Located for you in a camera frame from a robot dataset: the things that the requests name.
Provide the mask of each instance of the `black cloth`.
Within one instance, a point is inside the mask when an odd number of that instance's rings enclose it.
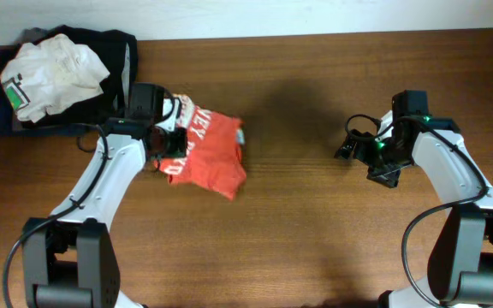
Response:
[[[68,26],[57,27],[38,40],[35,44],[57,34],[65,34],[75,44],[85,44],[94,51],[104,66],[110,71],[110,76],[100,82],[103,94],[82,102],[75,103],[58,115],[46,115],[36,123],[24,121],[25,128],[62,125],[70,123],[104,123],[111,116],[119,116],[120,110],[125,107],[125,98],[122,85],[122,71],[125,63],[125,51],[128,44],[130,54],[130,87],[136,80],[138,72],[138,49],[136,37],[117,30],[98,32],[93,30],[72,28]],[[117,97],[117,109],[114,107],[114,99]]]

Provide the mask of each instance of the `folded clothing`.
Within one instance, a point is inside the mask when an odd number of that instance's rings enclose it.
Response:
[[[237,140],[241,120],[203,110],[188,96],[176,97],[182,104],[176,126],[187,130],[187,156],[163,159],[159,168],[170,184],[194,183],[232,200],[247,178]]]

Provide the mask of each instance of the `black cable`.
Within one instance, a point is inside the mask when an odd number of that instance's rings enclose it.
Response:
[[[414,226],[416,226],[416,224],[418,224],[418,222],[421,222],[427,216],[429,216],[431,214],[434,214],[434,213],[437,213],[440,210],[446,210],[446,209],[451,208],[451,207],[456,206],[456,205],[470,203],[470,202],[474,202],[474,201],[480,200],[482,197],[484,197],[484,195],[486,195],[486,193],[488,192],[488,189],[489,189],[485,185],[486,181],[484,180],[484,177],[483,177],[482,173],[478,170],[477,166],[475,166],[475,164],[471,161],[471,159],[469,159],[469,157],[467,157],[467,155],[464,152],[458,151],[458,147],[456,145],[452,144],[450,141],[448,141],[446,138],[444,138],[441,134],[437,133],[433,128],[428,127],[425,123],[423,123],[418,118],[414,118],[414,117],[410,117],[410,116],[403,116],[403,117],[400,117],[400,118],[392,121],[391,124],[389,124],[389,126],[387,126],[381,133],[378,133],[376,136],[372,136],[372,137],[360,137],[360,136],[357,136],[357,135],[355,135],[355,134],[353,134],[353,133],[351,133],[349,131],[349,122],[352,119],[356,118],[356,117],[363,117],[363,118],[369,119],[369,120],[371,120],[373,122],[374,122],[374,120],[377,120],[377,119],[372,118],[372,117],[370,117],[368,115],[353,115],[353,116],[349,117],[349,119],[347,119],[346,125],[345,125],[345,127],[346,127],[346,133],[347,133],[347,135],[349,137],[351,137],[352,139],[356,139],[358,141],[373,141],[374,139],[377,139],[377,138],[380,138],[380,137],[384,136],[385,133],[387,133],[394,125],[396,125],[399,122],[403,122],[403,121],[413,122],[414,124],[418,125],[422,129],[422,131],[431,133],[437,139],[439,139],[441,142],[443,142],[451,151],[454,151],[456,154],[458,154],[458,156],[467,164],[467,166],[469,167],[469,169],[472,170],[472,172],[477,177],[478,182],[480,183],[481,189],[480,189],[480,191],[478,192],[478,194],[476,196],[470,197],[470,198],[465,198],[465,199],[462,199],[462,200],[459,200],[459,201],[450,202],[450,203],[447,203],[447,204],[438,205],[438,206],[436,206],[434,208],[431,208],[429,210],[424,211],[423,213],[421,213],[418,216],[416,216],[408,224],[407,229],[405,230],[404,234],[402,235],[402,242],[401,242],[402,267],[404,268],[404,271],[405,271],[405,273],[407,275],[407,279],[410,282],[410,284],[412,285],[412,288],[428,304],[430,304],[430,305],[432,305],[432,306],[434,306],[436,308],[446,308],[447,307],[446,305],[440,305],[436,301],[430,299],[429,296],[427,296],[427,294],[425,294],[419,288],[418,284],[414,280],[414,278],[412,276],[412,272],[410,271],[410,267],[408,266],[408,258],[407,258],[407,242],[408,242],[408,236],[412,232]]]
[[[33,227],[29,231],[22,234],[18,238],[18,240],[15,242],[13,247],[11,248],[9,255],[7,256],[7,259],[5,260],[5,264],[3,266],[3,298],[5,300],[5,305],[8,308],[13,307],[13,304],[10,301],[10,295],[9,295],[9,270],[10,270],[10,265],[13,261],[13,257],[15,256],[16,252],[18,251],[18,248],[30,236],[32,236],[32,234],[36,233],[40,229],[49,226],[50,224],[52,224],[53,222],[55,222],[59,218],[66,216],[67,214],[73,212],[76,209],[81,209],[81,206],[80,206],[81,203],[83,203],[86,200],[86,198],[91,193],[92,189],[94,189],[94,187],[98,183],[98,180],[100,180],[100,176],[102,176],[102,172],[104,171],[104,167],[105,167],[106,163],[108,162],[108,160],[110,159],[110,157],[108,156],[110,153],[108,151],[108,140],[106,139],[104,130],[99,125],[96,125],[96,126],[87,125],[87,124],[84,124],[84,125],[88,126],[88,127],[95,127],[98,130],[98,133],[100,134],[100,138],[102,139],[102,142],[104,144],[104,153],[102,154],[102,162],[100,163],[100,167],[98,168],[97,173],[94,175],[94,178],[92,179],[91,185],[89,185],[89,187],[85,190],[85,192],[81,195],[81,197],[79,199],[77,199],[77,201],[70,199],[72,201],[72,205],[70,205],[66,210],[63,210],[54,216],[50,216],[49,219],[47,219],[46,221],[41,222],[37,226]]]

